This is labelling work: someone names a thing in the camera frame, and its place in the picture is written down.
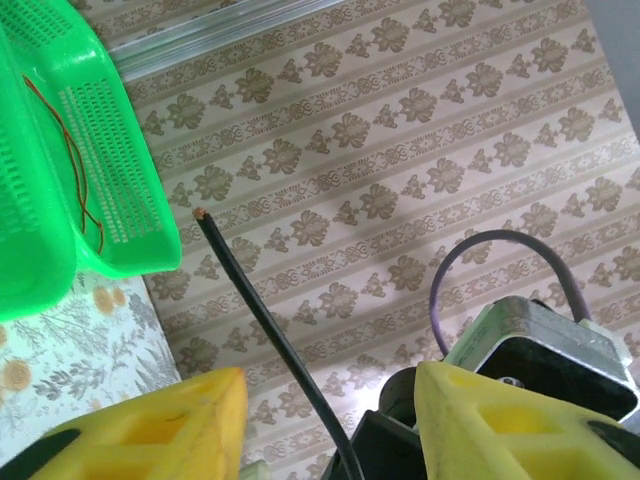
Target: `metal strip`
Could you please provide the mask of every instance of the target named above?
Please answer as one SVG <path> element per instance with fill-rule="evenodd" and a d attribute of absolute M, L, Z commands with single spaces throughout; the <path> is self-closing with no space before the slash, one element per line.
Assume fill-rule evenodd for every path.
<path fill-rule="evenodd" d="M 296 20 L 342 0 L 246 0 L 111 50 L 131 82 L 216 48 Z"/>

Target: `exposed wire tip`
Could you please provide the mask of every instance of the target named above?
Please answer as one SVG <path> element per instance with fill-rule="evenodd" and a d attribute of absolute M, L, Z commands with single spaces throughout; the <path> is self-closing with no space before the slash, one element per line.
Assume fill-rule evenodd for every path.
<path fill-rule="evenodd" d="M 207 214 L 207 211 L 202 207 L 193 209 L 193 216 L 195 217 L 196 220 L 202 220 L 206 214 Z"/>

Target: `floral pattern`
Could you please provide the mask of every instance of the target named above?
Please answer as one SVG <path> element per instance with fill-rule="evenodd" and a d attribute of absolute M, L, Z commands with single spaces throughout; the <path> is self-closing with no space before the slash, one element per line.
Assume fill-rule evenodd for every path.
<path fill-rule="evenodd" d="M 333 139 L 338 141 L 339 147 L 360 148 L 367 139 L 371 124 L 363 118 L 352 113 L 345 113 L 342 116 L 342 122 L 334 123 Z"/>
<path fill-rule="evenodd" d="M 291 236 L 298 240 L 298 245 L 310 244 L 312 247 L 319 247 L 327 236 L 329 225 L 331 222 L 326 218 L 311 210 L 305 210 L 300 220 L 295 220 L 291 224 L 293 227 Z"/>
<path fill-rule="evenodd" d="M 342 59 L 342 52 L 331 45 L 319 42 L 316 43 L 313 48 L 313 52 L 305 54 L 304 58 L 307 60 L 307 64 L 304 68 L 311 71 L 312 77 L 319 77 L 324 75 L 327 78 L 333 77 L 340 67 L 340 60 Z"/>
<path fill-rule="evenodd" d="M 142 279 L 80 274 L 60 304 L 0 325 L 0 465 L 63 422 L 178 381 Z"/>
<path fill-rule="evenodd" d="M 158 117 L 158 112 L 152 110 L 145 122 L 141 125 L 142 131 L 145 133 L 150 133 L 153 135 L 162 136 L 164 135 L 164 130 L 162 130 L 162 125 L 166 123 L 164 118 Z"/>
<path fill-rule="evenodd" d="M 356 390 L 376 388 L 382 380 L 385 370 L 386 365 L 380 360 L 366 354 L 360 355 L 356 359 L 355 365 L 347 367 L 349 372 L 347 381 L 351 382 Z"/>
<path fill-rule="evenodd" d="M 298 166 L 302 150 L 293 143 L 278 138 L 274 140 L 272 148 L 262 153 L 265 156 L 264 164 L 269 167 L 269 173 L 282 172 L 285 175 L 291 175 Z"/>
<path fill-rule="evenodd" d="M 253 268 L 260 258 L 260 247 L 249 240 L 236 237 L 231 241 L 231 252 L 246 273 L 253 272 Z"/>
<path fill-rule="evenodd" d="M 420 90 L 417 87 L 409 90 L 409 96 L 400 99 L 401 115 L 407 117 L 407 122 L 427 123 L 436 109 L 438 99 L 430 93 Z"/>
<path fill-rule="evenodd" d="M 353 40 L 351 40 L 351 45 L 345 50 L 345 53 L 348 55 L 355 55 L 356 57 L 369 58 L 369 52 L 367 52 L 367 47 L 371 45 L 370 42 L 365 42 L 362 38 L 362 34 L 357 34 Z"/>
<path fill-rule="evenodd" d="M 544 126 L 540 129 L 540 133 L 533 142 L 540 145 L 545 145 L 550 148 L 556 148 L 558 146 L 558 144 L 556 143 L 557 136 L 558 132 L 554 132 L 553 130 L 551 130 L 551 125 L 545 123 Z"/>
<path fill-rule="evenodd" d="M 338 135 L 337 139 L 338 141 L 343 144 L 345 147 L 349 144 L 349 142 L 351 141 L 350 138 L 345 137 L 344 132 L 345 132 L 345 128 L 343 125 L 340 125 L 336 128 L 334 128 L 335 130 L 335 134 Z M 364 145 L 364 140 L 366 139 L 366 132 L 362 137 L 358 137 L 358 141 L 356 142 L 356 145 Z M 329 148 L 328 148 L 328 143 L 331 141 L 331 137 L 325 137 L 324 134 L 322 133 L 322 130 L 316 130 L 316 132 L 311 136 L 311 140 L 309 141 L 309 143 L 304 147 L 305 150 L 308 150 L 310 152 L 317 152 L 317 153 L 321 153 L 323 155 L 327 155 L 329 153 Z"/>
<path fill-rule="evenodd" d="M 468 27 L 471 17 L 476 9 L 476 4 L 471 0 L 447 0 L 438 5 L 440 18 L 445 21 L 445 26 L 460 28 Z"/>
<path fill-rule="evenodd" d="M 438 17 L 432 17 L 428 8 L 425 8 L 418 16 L 418 20 L 411 26 L 414 30 L 422 30 L 423 32 L 436 33 L 435 22 Z"/>
<path fill-rule="evenodd" d="M 306 323 L 307 325 L 316 325 L 318 323 L 315 317 L 315 314 L 317 312 L 318 312 L 318 309 L 311 308 L 311 304 L 309 300 L 305 300 L 298 307 L 298 311 L 293 316 L 293 321 Z"/>
<path fill-rule="evenodd" d="M 238 86 L 236 93 L 242 97 L 244 103 L 264 103 L 269 98 L 273 83 L 274 79 L 270 75 L 255 68 L 249 68 L 243 78 L 236 80 Z"/>
<path fill-rule="evenodd" d="M 158 298 L 165 300 L 180 300 L 184 297 L 189 286 L 191 275 L 182 269 L 175 272 L 160 273 L 151 277 L 153 287 L 151 290 L 158 295 Z"/>
<path fill-rule="evenodd" d="M 285 411 L 287 418 L 308 418 L 313 412 L 309 399 L 297 383 L 290 383 L 287 391 L 281 393 L 278 398 L 280 408 Z"/>
<path fill-rule="evenodd" d="M 274 315 L 274 318 L 276 319 L 276 323 L 278 324 L 280 329 L 284 333 L 287 333 L 287 331 L 289 330 L 289 324 L 291 322 L 289 322 L 289 320 L 277 314 Z M 269 338 L 267 337 L 267 334 L 264 332 L 264 329 L 258 324 L 256 320 L 252 320 L 249 325 L 251 327 L 250 336 L 255 339 L 257 345 L 266 345 L 267 343 L 269 343 Z"/>
<path fill-rule="evenodd" d="M 369 277 L 369 280 L 367 280 L 367 284 L 360 290 L 360 293 L 384 298 L 387 296 L 387 292 L 384 291 L 387 283 L 389 282 L 381 280 L 378 273 L 374 272 L 371 274 L 371 277 Z"/>
<path fill-rule="evenodd" d="M 504 134 L 502 141 L 496 143 L 494 147 L 496 149 L 495 157 L 500 160 L 500 166 L 513 165 L 514 167 L 522 167 L 529 155 L 531 142 L 519 135 L 508 132 Z"/>
<path fill-rule="evenodd" d="M 447 158 L 441 158 L 427 173 L 431 177 L 428 184 L 433 185 L 435 193 L 456 193 L 462 183 L 464 168 Z"/>
<path fill-rule="evenodd" d="M 408 195 L 419 200 L 424 200 L 426 198 L 426 195 L 424 194 L 424 190 L 426 188 L 427 184 L 425 182 L 421 182 L 418 179 L 418 175 L 414 173 L 407 181 L 407 185 L 402 189 L 401 194 Z"/>
<path fill-rule="evenodd" d="M 189 340 L 188 346 L 182 347 L 178 351 L 178 368 L 188 375 L 196 372 L 208 372 L 215 365 L 218 351 L 218 347 L 211 342 L 200 337 L 193 337 Z"/>
<path fill-rule="evenodd" d="M 596 119 L 592 115 L 576 107 L 571 107 L 567 112 L 567 116 L 562 117 L 559 121 L 562 126 L 560 133 L 565 135 L 565 139 L 568 142 L 572 140 L 586 142 L 589 140 L 593 126 L 596 123 Z"/>
<path fill-rule="evenodd" d="M 329 291 L 320 295 L 322 305 L 320 310 L 324 310 L 327 318 L 349 318 L 356 305 L 358 294 L 346 285 L 334 282 L 329 286 Z"/>
<path fill-rule="evenodd" d="M 469 170 L 477 170 L 482 173 L 491 173 L 490 163 L 493 162 L 493 157 L 486 154 L 484 148 L 478 150 L 474 155 L 473 160 L 469 164 Z"/>
<path fill-rule="evenodd" d="M 181 93 L 176 99 L 176 103 L 170 104 L 169 121 L 173 122 L 174 128 L 187 127 L 190 130 L 198 128 L 202 116 L 204 115 L 204 103 L 191 95 Z M 152 131 L 157 132 L 158 126 L 151 127 Z"/>
<path fill-rule="evenodd" d="M 369 188 L 369 193 L 363 194 L 360 200 L 361 210 L 367 212 L 367 218 L 380 217 L 382 220 L 388 220 L 396 208 L 398 194 L 384 185 L 375 183 Z"/>
<path fill-rule="evenodd" d="M 469 237 L 472 237 L 476 233 L 479 233 L 479 232 L 477 232 L 473 228 L 465 230 L 464 238 L 456 240 L 456 245 L 459 245 L 464 240 L 466 240 Z M 482 265 L 484 262 L 487 261 L 487 257 L 489 256 L 489 252 L 491 251 L 492 245 L 493 245 L 493 242 L 483 242 L 476 245 L 475 247 L 471 247 L 470 249 L 465 250 L 461 256 L 462 263 L 463 264 L 475 263 L 476 265 Z"/>
<path fill-rule="evenodd" d="M 516 75 L 521 78 L 529 78 L 529 67 L 531 62 L 525 62 L 521 53 L 516 55 L 511 62 L 511 66 L 507 69 L 507 75 Z"/>
<path fill-rule="evenodd" d="M 218 275 L 218 268 L 220 264 L 213 261 L 213 257 L 209 254 L 205 255 L 204 258 L 200 261 L 200 266 L 194 272 L 194 275 L 197 277 L 209 278 L 211 280 L 217 280 L 220 278 Z"/>
<path fill-rule="evenodd" d="M 455 103 L 464 103 L 463 93 L 466 89 L 458 85 L 458 81 L 454 78 L 446 86 L 444 92 L 440 94 L 441 100 L 451 100 Z"/>
<path fill-rule="evenodd" d="M 502 72 L 486 63 L 479 63 L 474 72 L 467 74 L 467 80 L 467 88 L 473 92 L 474 97 L 495 97 L 502 82 Z"/>
<path fill-rule="evenodd" d="M 219 167 L 207 165 L 200 175 L 193 179 L 196 183 L 195 191 L 200 194 L 200 200 L 221 201 L 227 197 L 233 176 Z"/>
<path fill-rule="evenodd" d="M 531 50 L 533 64 L 538 66 L 539 72 L 547 70 L 558 73 L 562 70 L 569 49 L 551 38 L 543 38 L 539 47 Z"/>
<path fill-rule="evenodd" d="M 613 98 L 605 104 L 602 112 L 598 115 L 598 118 L 606 119 L 615 123 L 622 123 L 621 113 L 624 112 L 624 107 L 617 105 Z"/>
<path fill-rule="evenodd" d="M 358 225 L 358 220 L 356 220 L 356 215 L 360 212 L 359 209 L 353 208 L 351 202 L 347 200 L 342 204 L 342 206 L 338 209 L 338 213 L 333 217 L 333 221 L 336 223 L 344 223 L 345 225 Z"/>
<path fill-rule="evenodd" d="M 594 44 L 597 42 L 595 35 L 590 35 L 586 28 L 583 28 L 576 41 L 571 45 L 573 50 L 581 50 L 585 53 L 595 53 Z"/>
<path fill-rule="evenodd" d="M 386 52 L 391 50 L 394 53 L 402 51 L 404 44 L 407 42 L 409 35 L 409 27 L 394 20 L 393 18 L 384 18 L 379 27 L 371 30 L 374 39 L 371 43 L 378 45 L 378 50 Z"/>
<path fill-rule="evenodd" d="M 245 177 L 249 180 L 259 181 L 262 177 L 258 173 L 258 170 L 262 168 L 261 163 L 256 163 L 253 161 L 253 157 L 249 155 L 244 162 L 242 162 L 242 166 L 236 172 L 236 177 Z"/>
<path fill-rule="evenodd" d="M 531 205 L 529 212 L 522 214 L 524 225 L 522 229 L 529 235 L 550 237 L 558 220 L 558 212 L 539 202 Z"/>
<path fill-rule="evenodd" d="M 611 283 L 612 272 L 607 270 L 607 267 L 604 263 L 598 265 L 598 267 L 593 272 L 593 275 L 589 277 L 589 283 L 592 285 L 600 285 L 601 287 L 611 288 L 613 285 Z"/>
<path fill-rule="evenodd" d="M 593 206 L 593 211 L 605 210 L 613 212 L 618 206 L 620 195 L 622 195 L 622 186 L 612 182 L 608 178 L 596 178 L 593 186 L 586 190 L 589 199 L 587 203 Z"/>
<path fill-rule="evenodd" d="M 420 288 L 426 270 L 426 265 L 420 263 L 415 258 L 402 255 L 398 258 L 397 265 L 389 267 L 389 273 L 391 274 L 389 283 L 393 283 L 396 290 L 406 288 L 414 292 Z"/>
<path fill-rule="evenodd" d="M 620 276 L 621 281 L 631 279 L 640 282 L 640 250 L 624 247 L 622 254 L 615 257 L 613 262 L 616 264 L 614 272 Z"/>
<path fill-rule="evenodd" d="M 285 63 L 282 71 L 276 77 L 278 80 L 286 80 L 291 83 L 302 83 L 302 77 L 300 76 L 301 70 L 304 70 L 302 67 L 298 67 L 296 65 L 296 61 L 293 58 L 290 58 L 287 63 Z"/>
<path fill-rule="evenodd" d="M 223 83 L 215 91 L 211 100 L 209 100 L 209 105 L 215 105 L 220 108 L 231 110 L 233 108 L 233 103 L 231 103 L 231 99 L 234 96 L 235 94 L 233 92 L 227 91 L 227 86 Z"/>

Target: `patterned wallpaper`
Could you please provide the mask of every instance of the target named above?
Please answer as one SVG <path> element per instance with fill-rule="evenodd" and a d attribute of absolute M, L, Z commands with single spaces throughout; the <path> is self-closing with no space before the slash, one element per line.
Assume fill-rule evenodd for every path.
<path fill-rule="evenodd" d="M 352 430 L 438 358 L 446 253 L 509 228 L 569 263 L 640 354 L 640 148 L 580 0 L 351 0 L 127 85 L 184 246 L 147 278 L 183 376 L 246 367 L 245 461 L 319 478 L 332 444 L 194 223 L 214 215 Z M 536 255 L 492 242 L 447 277 L 450 341 L 509 294 L 568 313 Z"/>

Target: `orange wire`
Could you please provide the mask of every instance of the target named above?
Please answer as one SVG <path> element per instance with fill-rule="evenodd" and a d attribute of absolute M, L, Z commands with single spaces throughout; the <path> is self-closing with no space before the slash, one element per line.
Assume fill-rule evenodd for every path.
<path fill-rule="evenodd" d="M 71 166 L 73 167 L 73 174 L 76 181 L 76 192 L 78 195 L 78 201 L 80 202 L 80 207 L 82 209 L 82 233 L 84 234 L 86 232 L 85 216 L 87 216 L 96 225 L 96 227 L 98 227 L 98 230 L 100 231 L 100 245 L 98 247 L 98 255 L 100 255 L 102 253 L 102 249 L 104 248 L 104 236 L 105 236 L 104 226 L 102 225 L 102 222 L 97 220 L 91 214 L 91 212 L 87 209 L 87 202 L 89 200 L 89 181 L 87 179 L 87 172 L 84 166 L 84 161 L 82 159 L 82 154 L 80 153 L 80 149 L 78 148 L 78 145 L 76 144 L 75 140 L 71 136 L 71 133 L 67 129 L 66 125 L 64 124 L 64 120 L 62 119 L 60 114 L 56 111 L 56 109 L 47 101 L 44 95 L 42 95 L 40 90 L 38 90 L 38 88 L 34 85 L 34 83 L 29 78 L 27 78 L 25 75 L 23 75 L 22 77 L 26 85 L 29 87 L 29 89 L 31 89 L 31 91 L 33 91 L 33 93 L 37 95 L 37 97 L 40 99 L 40 101 L 42 101 L 42 103 L 44 103 L 44 105 L 47 107 L 49 112 L 51 112 L 53 117 L 56 119 L 56 121 L 60 125 L 60 128 L 62 129 L 62 133 L 65 139 L 65 145 L 67 147 L 67 153 L 69 154 L 69 158 L 71 159 Z M 84 195 L 82 192 L 82 187 L 80 186 L 80 174 L 78 172 L 78 166 L 76 165 L 76 159 L 73 154 L 73 150 L 75 150 L 78 155 L 78 163 L 80 164 L 80 169 L 82 171 L 82 183 L 84 187 Z"/>

